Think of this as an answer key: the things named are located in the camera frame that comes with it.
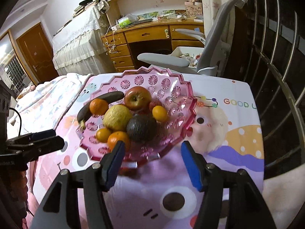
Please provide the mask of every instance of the orange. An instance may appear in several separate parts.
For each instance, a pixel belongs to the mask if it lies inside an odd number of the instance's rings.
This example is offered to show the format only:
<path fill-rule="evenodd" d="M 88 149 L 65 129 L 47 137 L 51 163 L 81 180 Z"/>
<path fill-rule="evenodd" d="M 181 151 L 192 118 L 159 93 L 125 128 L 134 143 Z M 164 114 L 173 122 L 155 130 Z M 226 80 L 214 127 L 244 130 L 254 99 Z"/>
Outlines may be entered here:
<path fill-rule="evenodd" d="M 99 98 L 95 98 L 90 102 L 89 110 L 93 115 L 104 115 L 109 108 L 108 103 Z"/>
<path fill-rule="evenodd" d="M 107 143 L 110 134 L 112 134 L 112 131 L 108 128 L 99 129 L 96 132 L 96 139 L 101 143 Z"/>
<path fill-rule="evenodd" d="M 116 131 L 109 136 L 107 141 L 109 149 L 112 151 L 119 140 L 125 143 L 125 150 L 128 151 L 130 149 L 131 142 L 128 134 L 124 131 Z"/>
<path fill-rule="evenodd" d="M 152 112 L 152 116 L 156 119 L 156 121 L 165 122 L 168 120 L 167 111 L 164 107 L 155 106 Z"/>

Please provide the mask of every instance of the door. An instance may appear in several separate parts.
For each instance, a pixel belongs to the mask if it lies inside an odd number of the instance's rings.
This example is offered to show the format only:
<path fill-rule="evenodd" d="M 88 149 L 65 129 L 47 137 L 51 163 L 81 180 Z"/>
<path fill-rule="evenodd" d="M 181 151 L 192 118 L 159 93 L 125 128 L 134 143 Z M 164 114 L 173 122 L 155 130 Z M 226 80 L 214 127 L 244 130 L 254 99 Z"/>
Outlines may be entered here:
<path fill-rule="evenodd" d="M 53 49 L 40 23 L 21 35 L 17 44 L 39 82 L 58 77 L 53 65 Z"/>

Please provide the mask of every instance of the door frame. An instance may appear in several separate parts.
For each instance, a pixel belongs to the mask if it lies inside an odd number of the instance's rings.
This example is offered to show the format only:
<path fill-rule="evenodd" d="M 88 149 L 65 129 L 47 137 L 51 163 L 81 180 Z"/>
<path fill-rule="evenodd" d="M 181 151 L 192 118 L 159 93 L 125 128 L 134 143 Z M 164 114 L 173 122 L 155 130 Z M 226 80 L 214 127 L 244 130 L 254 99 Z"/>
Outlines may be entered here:
<path fill-rule="evenodd" d="M 4 38 L 4 36 L 6 36 L 7 34 L 9 35 L 9 38 L 10 38 L 12 47 L 13 47 L 14 52 L 15 52 L 15 55 L 16 55 L 16 57 L 17 57 L 17 59 L 18 59 L 20 65 L 21 65 L 23 71 L 27 74 L 27 76 L 30 78 L 30 80 L 32 81 L 32 83 L 33 83 L 34 85 L 37 86 L 37 83 L 36 83 L 35 79 L 33 78 L 32 73 L 29 73 L 29 72 L 26 70 L 25 64 L 21 61 L 21 57 L 20 57 L 20 55 L 19 55 L 19 52 L 16 50 L 16 44 L 15 44 L 15 41 L 14 41 L 14 39 L 13 39 L 11 30 L 10 30 L 10 29 L 6 30 L 6 31 L 0 36 L 0 40 L 2 40 L 2 38 Z"/>
<path fill-rule="evenodd" d="M 28 65 L 28 67 L 31 69 L 31 71 L 33 72 L 33 74 L 34 74 L 34 76 L 36 77 L 36 79 L 38 80 L 38 82 L 40 81 L 40 79 L 39 79 L 38 75 L 36 74 L 36 71 L 33 69 L 33 67 L 30 65 L 30 63 L 29 63 L 29 62 L 27 61 L 27 59 L 25 58 L 25 54 L 24 54 L 24 52 L 23 52 L 23 50 L 22 50 L 22 47 L 20 47 L 19 39 L 20 39 L 22 36 L 24 36 L 26 33 L 28 33 L 30 30 L 32 30 L 34 27 L 37 27 L 37 26 L 39 26 L 39 25 L 41 26 L 42 31 L 43 31 L 43 33 L 45 34 L 45 37 L 46 37 L 46 39 L 48 40 L 48 42 L 49 42 L 49 44 L 50 44 L 50 46 L 51 46 L 51 48 L 52 48 L 52 50 L 53 50 L 53 46 L 52 46 L 52 44 L 50 43 L 50 41 L 49 41 L 49 39 L 48 39 L 48 37 L 47 37 L 47 34 L 45 33 L 45 30 L 44 30 L 44 28 L 43 28 L 41 22 L 38 22 L 37 24 L 35 24 L 34 26 L 32 26 L 29 30 L 25 31 L 23 34 L 21 34 L 21 35 L 16 39 L 17 45 L 18 45 L 18 47 L 19 47 L 19 49 L 20 49 L 22 55 L 24 56 L 24 59 L 25 59 L 27 65 Z"/>

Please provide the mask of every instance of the mirror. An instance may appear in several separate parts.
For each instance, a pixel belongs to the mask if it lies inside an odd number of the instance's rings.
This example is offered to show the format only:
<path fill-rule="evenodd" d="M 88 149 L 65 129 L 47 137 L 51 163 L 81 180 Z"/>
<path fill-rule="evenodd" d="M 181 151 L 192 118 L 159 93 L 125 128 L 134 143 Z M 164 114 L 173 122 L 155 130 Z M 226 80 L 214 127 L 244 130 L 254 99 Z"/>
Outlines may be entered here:
<path fill-rule="evenodd" d="M 10 31 L 0 37 L 0 78 L 15 98 L 30 83 L 12 44 Z"/>

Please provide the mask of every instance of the cardboard box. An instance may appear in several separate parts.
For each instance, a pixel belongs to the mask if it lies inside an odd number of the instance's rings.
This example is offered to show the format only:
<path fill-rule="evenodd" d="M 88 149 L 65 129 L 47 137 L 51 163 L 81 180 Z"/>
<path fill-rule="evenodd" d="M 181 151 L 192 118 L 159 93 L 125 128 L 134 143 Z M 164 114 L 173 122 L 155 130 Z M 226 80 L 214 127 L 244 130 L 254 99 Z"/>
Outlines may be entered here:
<path fill-rule="evenodd" d="M 194 5 L 192 2 L 184 2 L 186 8 L 186 16 L 190 19 L 195 19 L 197 15 L 203 15 L 202 13 L 202 3 L 197 3 Z"/>

